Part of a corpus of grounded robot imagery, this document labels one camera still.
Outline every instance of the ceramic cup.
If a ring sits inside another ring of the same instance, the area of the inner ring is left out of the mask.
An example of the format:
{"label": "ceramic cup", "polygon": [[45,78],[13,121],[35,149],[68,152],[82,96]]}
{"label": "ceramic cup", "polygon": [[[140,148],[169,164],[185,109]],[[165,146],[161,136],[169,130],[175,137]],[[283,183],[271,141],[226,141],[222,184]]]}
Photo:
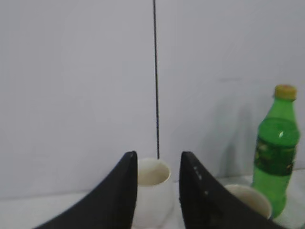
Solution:
{"label": "ceramic cup", "polygon": [[259,191],[249,186],[237,184],[226,185],[225,188],[254,211],[267,219],[271,218],[272,206],[269,200]]}
{"label": "ceramic cup", "polygon": [[173,183],[167,164],[154,158],[138,161],[138,193],[132,226],[161,226],[173,209]]}

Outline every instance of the white cup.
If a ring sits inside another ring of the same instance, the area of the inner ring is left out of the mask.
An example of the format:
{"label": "white cup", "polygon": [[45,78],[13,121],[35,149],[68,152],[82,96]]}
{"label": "white cup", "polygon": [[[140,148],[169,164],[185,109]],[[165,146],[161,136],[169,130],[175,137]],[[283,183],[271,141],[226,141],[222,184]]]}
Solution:
{"label": "white cup", "polygon": [[161,160],[138,161],[138,193],[132,226],[161,226],[173,209],[173,183],[169,167]]}
{"label": "white cup", "polygon": [[267,219],[272,216],[272,206],[269,200],[259,191],[245,185],[226,185],[225,188],[244,204]]}

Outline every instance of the cup rim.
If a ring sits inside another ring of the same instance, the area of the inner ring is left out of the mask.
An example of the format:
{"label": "cup rim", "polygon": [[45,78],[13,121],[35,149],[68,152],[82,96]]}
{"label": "cup rim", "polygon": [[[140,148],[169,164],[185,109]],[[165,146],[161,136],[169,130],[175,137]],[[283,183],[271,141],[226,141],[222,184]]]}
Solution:
{"label": "cup rim", "polygon": [[252,192],[252,193],[257,194],[257,195],[267,204],[268,209],[269,209],[269,214],[268,214],[267,219],[271,219],[272,214],[273,214],[272,205],[271,205],[270,201],[267,199],[267,197],[266,197],[264,194],[262,194],[260,191],[256,190],[255,188],[253,188],[253,187],[251,187],[251,186],[240,185],[240,184],[227,184],[227,185],[225,185],[224,187],[225,187],[229,192],[230,192],[229,188],[231,188],[231,187],[241,187],[241,188],[246,189],[246,190],[248,190],[248,191],[250,191],[250,192]]}
{"label": "cup rim", "polygon": [[161,185],[161,184],[167,182],[167,181],[170,179],[170,177],[172,176],[172,172],[171,172],[170,167],[168,166],[168,164],[167,164],[165,161],[163,161],[163,160],[161,160],[161,159],[157,159],[157,158],[154,158],[154,157],[146,157],[146,158],[139,159],[139,160],[138,160],[138,164],[139,164],[140,161],[154,161],[154,162],[159,162],[159,163],[161,163],[163,166],[165,166],[165,167],[167,168],[167,170],[168,170],[168,176],[167,176],[167,178],[166,178],[164,181],[162,181],[162,182],[160,182],[160,183],[158,183],[158,184],[155,184],[155,185],[141,185],[141,184],[138,184],[138,186],[140,186],[140,187],[155,187],[155,186]]}

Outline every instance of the soda bottle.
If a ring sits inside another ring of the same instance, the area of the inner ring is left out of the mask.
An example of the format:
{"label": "soda bottle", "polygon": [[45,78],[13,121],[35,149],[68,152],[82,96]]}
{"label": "soda bottle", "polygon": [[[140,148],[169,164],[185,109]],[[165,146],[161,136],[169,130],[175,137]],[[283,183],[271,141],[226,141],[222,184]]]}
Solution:
{"label": "soda bottle", "polygon": [[258,127],[252,187],[269,199],[276,218],[286,205],[300,132],[293,108],[296,88],[277,85],[274,94],[274,103]]}

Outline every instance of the white wall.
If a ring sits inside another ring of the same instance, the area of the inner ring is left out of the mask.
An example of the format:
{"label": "white wall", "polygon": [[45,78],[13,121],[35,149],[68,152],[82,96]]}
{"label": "white wall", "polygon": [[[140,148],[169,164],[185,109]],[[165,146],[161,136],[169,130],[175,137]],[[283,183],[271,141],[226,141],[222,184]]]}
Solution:
{"label": "white wall", "polygon": [[[278,83],[298,87],[304,132],[304,12],[303,0],[157,0],[174,179],[183,150],[213,175],[250,174]],[[156,157],[151,0],[5,0],[0,17],[0,198],[90,189],[128,150]]]}
{"label": "white wall", "polygon": [[91,189],[156,157],[153,3],[5,0],[0,198]]}
{"label": "white wall", "polygon": [[160,155],[175,179],[183,150],[215,176],[251,174],[278,83],[298,87],[305,136],[304,25],[303,0],[157,0]]}

